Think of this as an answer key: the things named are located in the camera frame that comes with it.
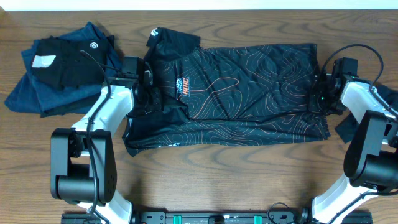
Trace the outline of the black jersey with orange lines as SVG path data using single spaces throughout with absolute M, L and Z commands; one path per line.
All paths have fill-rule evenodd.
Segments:
M 320 73 L 317 46 L 266 44 L 204 48 L 199 36 L 154 29 L 145 61 L 163 108 L 130 118 L 132 156 L 165 146 L 263 146 L 328 139 L 309 94 Z

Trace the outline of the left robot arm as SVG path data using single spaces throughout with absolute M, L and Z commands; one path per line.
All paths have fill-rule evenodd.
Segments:
M 55 199 L 84 208 L 67 212 L 62 223 L 139 223 L 132 202 L 116 189 L 113 136 L 129 114 L 162 109 L 153 88 L 150 65 L 125 57 L 115 77 L 105 77 L 99 98 L 70 128 L 57 128 L 50 138 L 50 192 Z

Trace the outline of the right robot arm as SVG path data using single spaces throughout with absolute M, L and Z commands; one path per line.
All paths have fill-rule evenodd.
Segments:
M 397 153 L 381 149 L 384 144 L 397 147 L 397 111 L 357 72 L 356 59 L 337 59 L 332 73 L 322 72 L 310 92 L 309 111 L 350 110 L 358 128 L 345 154 L 343 174 L 304 208 L 299 223 L 342 223 L 364 202 L 397 195 Z

